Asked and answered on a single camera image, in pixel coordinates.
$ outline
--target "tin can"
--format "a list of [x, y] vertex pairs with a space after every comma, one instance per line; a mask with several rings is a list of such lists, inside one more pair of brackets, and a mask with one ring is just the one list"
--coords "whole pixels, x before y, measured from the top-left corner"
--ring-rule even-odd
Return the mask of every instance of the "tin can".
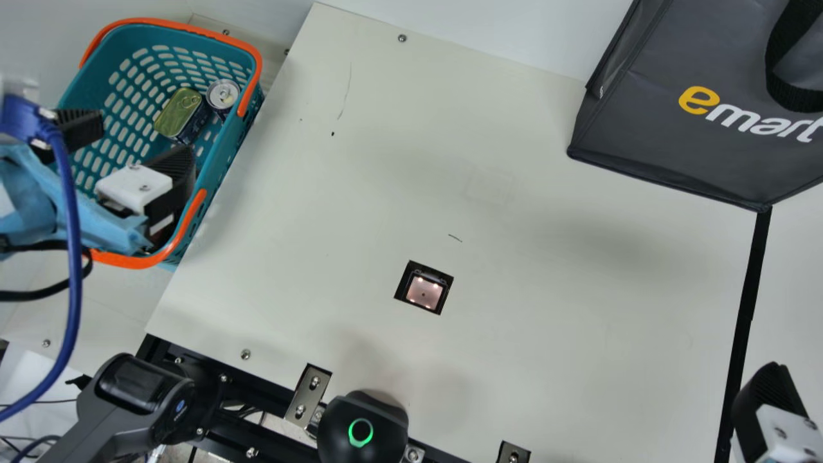
[[155, 130], [177, 143], [190, 145], [208, 122], [209, 113], [200, 92], [182, 87], [171, 96], [169, 104], [157, 116]]
[[240, 86], [230, 79], [220, 79], [212, 82], [206, 91], [206, 101], [214, 112], [223, 120], [229, 117], [231, 108], [240, 99]]

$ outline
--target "orange basket handle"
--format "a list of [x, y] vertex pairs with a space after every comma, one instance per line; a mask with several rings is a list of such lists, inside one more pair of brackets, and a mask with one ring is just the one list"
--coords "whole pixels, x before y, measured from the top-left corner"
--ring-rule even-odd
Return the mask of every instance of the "orange basket handle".
[[198, 213], [200, 205], [206, 200], [207, 193], [208, 191], [202, 188], [194, 195], [194, 199], [192, 199], [191, 204], [188, 205], [186, 215], [183, 216], [180, 226], [177, 227], [177, 233], [163, 246], [163, 249], [157, 251], [155, 254], [147, 255], [146, 257], [135, 257], [93, 249], [91, 250], [91, 258], [95, 262], [123, 267], [124, 269], [142, 270], [154, 267], [169, 257], [169, 255], [174, 252], [174, 249], [177, 248], [177, 245], [183, 240], [183, 237], [186, 236], [188, 226], [191, 225], [194, 215]]
[[229, 45], [237, 47], [239, 49], [245, 50], [249, 52], [254, 57], [254, 61], [257, 62], [257, 66], [254, 67], [254, 75], [252, 76], [251, 80], [249, 80], [249, 84], [246, 86], [243, 92], [243, 98], [240, 99], [240, 106], [237, 107], [237, 115], [243, 117], [246, 115], [246, 110], [249, 108], [249, 102], [252, 99], [252, 93], [254, 93], [254, 88], [260, 82], [260, 72], [263, 70], [263, 57], [260, 56], [260, 52], [257, 51], [252, 45], [243, 42], [242, 40], [237, 40], [234, 37], [229, 37], [228, 35], [218, 34], [213, 30], [203, 29], [202, 27], [195, 27], [190, 26], [188, 24], [183, 24], [180, 22], [168, 21], [165, 19], [157, 19], [153, 17], [133, 17], [128, 19], [122, 19], [120, 21], [113, 22], [108, 26], [104, 27], [97, 33], [95, 38], [89, 44], [89, 47], [86, 49], [86, 52], [83, 54], [83, 59], [80, 60], [80, 67], [83, 67], [83, 64], [86, 64], [86, 60], [94, 53], [95, 49], [100, 45], [100, 42], [103, 41], [103, 37], [108, 34], [112, 29], [118, 26], [123, 26], [125, 24], [150, 24], [152, 26], [160, 26], [166, 27], [168, 29], [176, 29], [176, 30], [185, 30], [186, 32], [191, 32], [192, 34], [204, 35], [209, 37], [210, 39], [219, 40], [220, 42], [225, 42]]

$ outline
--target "emart logo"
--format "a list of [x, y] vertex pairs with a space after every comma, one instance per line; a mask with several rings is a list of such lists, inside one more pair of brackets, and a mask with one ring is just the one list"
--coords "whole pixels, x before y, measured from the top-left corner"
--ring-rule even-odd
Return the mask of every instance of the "emart logo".
[[789, 135], [797, 135], [797, 140], [809, 143], [815, 130], [823, 127], [823, 118], [818, 120], [799, 120], [792, 122], [779, 117], [762, 116], [754, 111], [747, 111], [735, 105], [726, 103], [720, 104], [720, 95], [706, 87], [693, 86], [686, 89], [678, 100], [680, 107], [687, 113], [693, 115], [706, 115], [706, 120], [716, 121], [721, 119], [720, 125], [732, 127], [738, 124], [737, 130], [740, 132], [753, 133], [754, 135], [777, 135], [786, 138]]

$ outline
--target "metal bracket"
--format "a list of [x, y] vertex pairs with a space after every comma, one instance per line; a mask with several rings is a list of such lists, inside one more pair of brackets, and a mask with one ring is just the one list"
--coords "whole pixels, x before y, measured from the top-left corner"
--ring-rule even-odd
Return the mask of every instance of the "metal bracket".
[[425, 456], [425, 450], [412, 444], [406, 444], [401, 463], [423, 463], [423, 456]]
[[500, 443], [500, 452], [497, 454], [497, 463], [528, 463], [532, 453], [522, 447], [517, 447], [506, 441]]
[[295, 396], [286, 411], [286, 421], [303, 429], [308, 428], [331, 379], [332, 373], [307, 365], [295, 388]]

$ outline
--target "green led light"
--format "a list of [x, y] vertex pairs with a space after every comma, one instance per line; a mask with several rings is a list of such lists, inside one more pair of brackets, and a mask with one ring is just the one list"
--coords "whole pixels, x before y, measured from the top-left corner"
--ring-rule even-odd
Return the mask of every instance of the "green led light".
[[[369, 436], [362, 441], [356, 439], [354, 434], [355, 424], [358, 424], [361, 421], [369, 425]], [[374, 426], [371, 425], [371, 422], [368, 419], [358, 418], [349, 424], [349, 443], [352, 447], [363, 448], [365, 444], [371, 442], [372, 437], [374, 437]]]

